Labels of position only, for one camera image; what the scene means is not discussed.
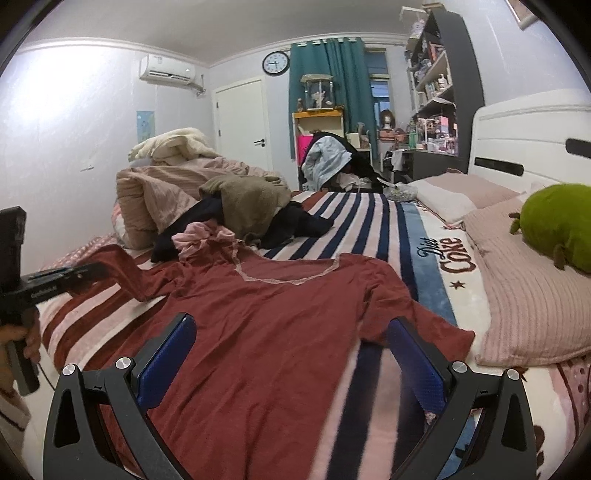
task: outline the white headboard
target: white headboard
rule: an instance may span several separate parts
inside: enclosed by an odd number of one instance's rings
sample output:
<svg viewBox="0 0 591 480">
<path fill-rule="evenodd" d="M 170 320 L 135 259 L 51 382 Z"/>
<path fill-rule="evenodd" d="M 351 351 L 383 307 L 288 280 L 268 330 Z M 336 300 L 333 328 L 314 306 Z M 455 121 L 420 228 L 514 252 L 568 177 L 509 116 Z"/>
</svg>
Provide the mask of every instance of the white headboard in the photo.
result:
<svg viewBox="0 0 591 480">
<path fill-rule="evenodd" d="M 587 91 L 553 90 L 483 107 L 474 116 L 468 172 L 516 192 L 534 181 L 591 184 L 591 159 L 568 153 L 568 138 L 591 141 Z M 524 174 L 479 167 L 478 157 L 523 165 Z"/>
</svg>

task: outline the ceiling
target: ceiling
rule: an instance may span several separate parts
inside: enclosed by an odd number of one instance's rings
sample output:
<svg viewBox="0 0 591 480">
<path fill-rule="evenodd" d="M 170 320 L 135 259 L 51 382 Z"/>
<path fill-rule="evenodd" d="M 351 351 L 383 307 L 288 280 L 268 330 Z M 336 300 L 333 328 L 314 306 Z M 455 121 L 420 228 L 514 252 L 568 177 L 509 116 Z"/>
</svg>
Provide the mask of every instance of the ceiling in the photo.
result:
<svg viewBox="0 0 591 480">
<path fill-rule="evenodd" d="M 422 0 L 64 0 L 27 38 L 99 37 L 172 50 L 206 64 L 292 38 L 407 34 L 402 5 Z"/>
</svg>

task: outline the door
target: door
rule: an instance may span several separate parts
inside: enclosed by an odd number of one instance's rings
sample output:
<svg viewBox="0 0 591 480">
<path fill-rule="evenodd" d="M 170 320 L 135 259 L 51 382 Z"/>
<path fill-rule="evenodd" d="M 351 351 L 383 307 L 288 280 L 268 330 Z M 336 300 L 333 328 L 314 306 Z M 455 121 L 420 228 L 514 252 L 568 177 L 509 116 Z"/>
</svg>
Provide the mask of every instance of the door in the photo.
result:
<svg viewBox="0 0 591 480">
<path fill-rule="evenodd" d="M 230 160 L 273 170 L 262 79 L 216 91 L 217 148 Z"/>
</svg>

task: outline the wall clock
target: wall clock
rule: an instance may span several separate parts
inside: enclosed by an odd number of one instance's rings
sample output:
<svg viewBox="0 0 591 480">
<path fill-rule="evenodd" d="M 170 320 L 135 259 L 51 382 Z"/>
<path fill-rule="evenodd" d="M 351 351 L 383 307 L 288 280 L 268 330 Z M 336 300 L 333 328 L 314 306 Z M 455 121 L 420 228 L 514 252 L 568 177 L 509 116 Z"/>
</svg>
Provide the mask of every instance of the wall clock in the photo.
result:
<svg viewBox="0 0 591 480">
<path fill-rule="evenodd" d="M 282 75 L 289 67 L 290 58 L 284 51 L 272 51 L 262 61 L 263 71 L 272 77 Z"/>
</svg>

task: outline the blue grip pad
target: blue grip pad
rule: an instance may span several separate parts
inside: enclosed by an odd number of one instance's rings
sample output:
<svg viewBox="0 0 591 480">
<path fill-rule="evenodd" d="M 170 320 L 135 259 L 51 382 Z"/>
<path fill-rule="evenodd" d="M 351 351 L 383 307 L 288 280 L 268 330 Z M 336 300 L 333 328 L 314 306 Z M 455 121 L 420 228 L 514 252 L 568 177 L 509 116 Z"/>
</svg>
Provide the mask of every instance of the blue grip pad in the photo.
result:
<svg viewBox="0 0 591 480">
<path fill-rule="evenodd" d="M 197 325 L 187 314 L 138 377 L 137 402 L 142 411 L 160 405 L 196 338 Z"/>
<path fill-rule="evenodd" d="M 423 410 L 440 414 L 446 404 L 445 386 L 421 346 L 398 320 L 388 325 L 387 339 L 404 381 L 413 389 Z"/>
</svg>

